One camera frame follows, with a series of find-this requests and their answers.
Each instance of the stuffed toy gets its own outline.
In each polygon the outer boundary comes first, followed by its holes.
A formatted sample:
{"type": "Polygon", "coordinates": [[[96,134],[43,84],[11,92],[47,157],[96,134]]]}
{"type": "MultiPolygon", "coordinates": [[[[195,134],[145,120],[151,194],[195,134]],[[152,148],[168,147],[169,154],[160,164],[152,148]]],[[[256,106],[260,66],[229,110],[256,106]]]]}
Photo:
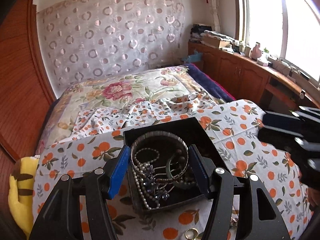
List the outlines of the stuffed toy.
{"type": "Polygon", "coordinates": [[[9,209],[27,239],[33,226],[32,197],[38,161],[35,157],[18,160],[9,177],[9,209]]]}

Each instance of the bed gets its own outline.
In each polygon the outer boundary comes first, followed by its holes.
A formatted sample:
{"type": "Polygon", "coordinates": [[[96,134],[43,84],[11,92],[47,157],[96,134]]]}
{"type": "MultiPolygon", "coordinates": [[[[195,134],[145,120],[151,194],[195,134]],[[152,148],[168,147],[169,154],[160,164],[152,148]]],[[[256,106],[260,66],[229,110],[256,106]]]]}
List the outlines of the bed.
{"type": "MultiPolygon", "coordinates": [[[[289,153],[256,138],[264,113],[256,104],[234,101],[217,83],[205,78],[189,65],[86,81],[67,89],[37,149],[41,156],[34,184],[34,221],[60,176],[67,173],[76,178],[102,167],[119,153],[125,130],[195,117],[232,174],[260,177],[290,236],[297,239],[311,218],[307,187],[299,182],[297,166],[289,153]]],[[[80,201],[84,239],[90,239],[85,198],[80,201]]],[[[201,200],[170,213],[139,217],[133,211],[125,179],[119,194],[107,204],[120,240],[147,239],[150,232],[154,239],[178,239],[188,228],[204,231],[212,202],[201,200]]],[[[235,197],[233,217],[238,209],[235,197]]],[[[235,238],[235,230],[231,228],[228,239],[235,238]]]]}

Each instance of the blue blanket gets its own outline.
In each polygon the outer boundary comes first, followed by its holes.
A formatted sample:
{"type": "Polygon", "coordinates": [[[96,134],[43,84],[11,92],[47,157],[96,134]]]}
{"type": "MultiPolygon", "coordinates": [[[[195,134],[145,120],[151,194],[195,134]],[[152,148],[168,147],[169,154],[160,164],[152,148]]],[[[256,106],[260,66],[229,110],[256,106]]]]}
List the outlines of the blue blanket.
{"type": "Polygon", "coordinates": [[[213,97],[220,98],[226,103],[236,100],[221,85],[199,70],[194,64],[188,63],[184,64],[184,66],[189,68],[188,74],[213,97]]]}

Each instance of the window frame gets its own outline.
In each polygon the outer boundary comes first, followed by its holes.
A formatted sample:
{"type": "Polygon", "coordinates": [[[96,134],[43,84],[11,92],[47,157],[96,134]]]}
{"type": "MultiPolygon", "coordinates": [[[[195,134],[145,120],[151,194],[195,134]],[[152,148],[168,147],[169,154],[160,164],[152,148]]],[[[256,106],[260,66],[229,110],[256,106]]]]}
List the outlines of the window frame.
{"type": "MultiPolygon", "coordinates": [[[[304,0],[310,10],[313,12],[314,16],[316,17],[319,25],[320,25],[320,16],[319,14],[313,9],[313,7],[304,0]]],[[[281,44],[281,53],[279,60],[288,63],[289,65],[294,66],[298,71],[305,73],[307,76],[310,77],[309,82],[311,82],[314,86],[319,87],[320,85],[320,76],[319,80],[314,79],[311,77],[305,70],[299,68],[294,63],[285,59],[286,51],[287,51],[287,42],[288,42],[288,11],[286,0],[281,0],[282,2],[282,12],[283,12],[283,36],[282,36],[282,44],[281,44]]],[[[250,6],[249,0],[236,0],[236,40],[245,41],[246,44],[249,42],[250,36],[250,6]]]]}

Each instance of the blue gripper pad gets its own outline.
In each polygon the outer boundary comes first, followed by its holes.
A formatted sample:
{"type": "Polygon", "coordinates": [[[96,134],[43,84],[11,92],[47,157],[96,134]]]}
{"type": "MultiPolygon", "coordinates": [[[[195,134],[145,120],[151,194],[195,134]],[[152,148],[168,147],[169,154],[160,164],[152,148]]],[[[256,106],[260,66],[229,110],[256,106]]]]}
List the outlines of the blue gripper pad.
{"type": "Polygon", "coordinates": [[[115,160],[117,161],[114,169],[111,169],[111,172],[109,173],[110,178],[110,186],[108,190],[108,199],[113,199],[116,194],[118,194],[120,186],[122,184],[124,175],[128,169],[128,160],[130,156],[130,148],[127,145],[124,145],[118,155],[117,158],[109,160],[115,160]]]}
{"type": "Polygon", "coordinates": [[[212,172],[216,166],[209,158],[202,157],[197,147],[192,144],[188,150],[189,165],[196,178],[200,192],[211,199],[212,172]]]}

